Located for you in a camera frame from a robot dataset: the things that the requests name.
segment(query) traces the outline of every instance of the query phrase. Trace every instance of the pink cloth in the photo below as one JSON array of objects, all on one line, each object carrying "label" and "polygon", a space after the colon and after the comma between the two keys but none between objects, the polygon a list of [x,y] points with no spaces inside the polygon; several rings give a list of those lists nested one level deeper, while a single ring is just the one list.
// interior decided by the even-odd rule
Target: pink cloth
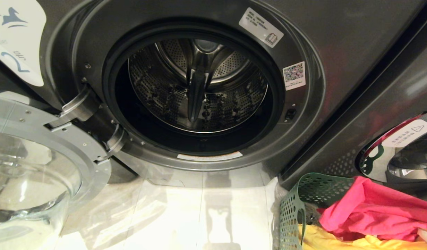
[{"label": "pink cloth", "polygon": [[344,240],[361,234],[379,239],[414,241],[417,229],[427,230],[427,201],[356,177],[344,197],[324,210],[321,226]]}]

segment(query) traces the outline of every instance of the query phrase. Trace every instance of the white tile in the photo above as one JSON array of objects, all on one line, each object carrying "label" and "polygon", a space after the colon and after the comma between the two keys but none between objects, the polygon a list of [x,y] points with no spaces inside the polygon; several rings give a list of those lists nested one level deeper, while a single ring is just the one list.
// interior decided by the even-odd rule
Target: white tile
[{"label": "white tile", "polygon": [[280,240],[280,202],[287,191],[280,186],[278,178],[273,178],[265,187],[267,199],[267,219],[269,221],[270,244],[278,249]]},{"label": "white tile", "polygon": [[149,164],[147,179],[155,185],[202,188],[203,173]]},{"label": "white tile", "polygon": [[261,180],[263,181],[264,185],[269,185],[269,182],[273,180],[273,172],[268,172],[270,169],[270,166],[261,166],[261,169],[259,170],[259,174],[261,176]]},{"label": "white tile", "polygon": [[219,172],[204,172],[204,188],[250,188],[264,186],[262,164]]},{"label": "white tile", "polygon": [[108,184],[69,215],[56,250],[122,250],[143,180]]},{"label": "white tile", "polygon": [[204,189],[198,250],[271,249],[264,187]]},{"label": "white tile", "polygon": [[145,182],[124,249],[195,249],[201,193],[201,189]]}]

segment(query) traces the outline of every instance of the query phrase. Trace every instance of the qr code sticker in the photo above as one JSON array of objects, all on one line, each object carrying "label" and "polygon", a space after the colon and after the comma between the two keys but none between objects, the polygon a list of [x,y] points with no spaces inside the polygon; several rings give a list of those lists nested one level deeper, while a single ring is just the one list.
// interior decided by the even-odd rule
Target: qr code sticker
[{"label": "qr code sticker", "polygon": [[283,68],[284,85],[286,90],[292,90],[306,85],[304,62]]}]

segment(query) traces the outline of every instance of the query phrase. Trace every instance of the perforated basket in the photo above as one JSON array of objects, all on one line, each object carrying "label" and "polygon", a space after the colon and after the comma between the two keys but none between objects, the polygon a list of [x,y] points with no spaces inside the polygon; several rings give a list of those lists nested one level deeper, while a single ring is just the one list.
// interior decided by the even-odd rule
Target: perforated basket
[{"label": "perforated basket", "polygon": [[340,200],[352,184],[351,178],[318,173],[302,176],[280,204],[280,249],[302,249],[306,227],[302,227],[299,241],[298,224],[306,221],[305,202],[327,208]]}]

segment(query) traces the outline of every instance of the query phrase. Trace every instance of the warning sticker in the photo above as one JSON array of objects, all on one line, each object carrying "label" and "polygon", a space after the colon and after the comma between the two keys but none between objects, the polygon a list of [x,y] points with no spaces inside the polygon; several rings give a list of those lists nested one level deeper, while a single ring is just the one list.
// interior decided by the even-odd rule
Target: warning sticker
[{"label": "warning sticker", "polygon": [[306,68],[304,62],[283,68],[283,77],[286,90],[306,85]]},{"label": "warning sticker", "polygon": [[386,138],[381,144],[386,147],[402,148],[427,133],[427,122],[414,120]]},{"label": "warning sticker", "polygon": [[247,8],[242,16],[240,26],[271,48],[275,47],[284,35],[279,29],[275,28],[275,26],[251,8]]},{"label": "warning sticker", "polygon": [[194,161],[218,161],[218,160],[230,160],[234,158],[241,157],[242,153],[239,151],[230,153],[228,155],[218,155],[218,156],[194,156],[194,155],[182,155],[177,156],[178,159],[183,160],[194,160]]}]

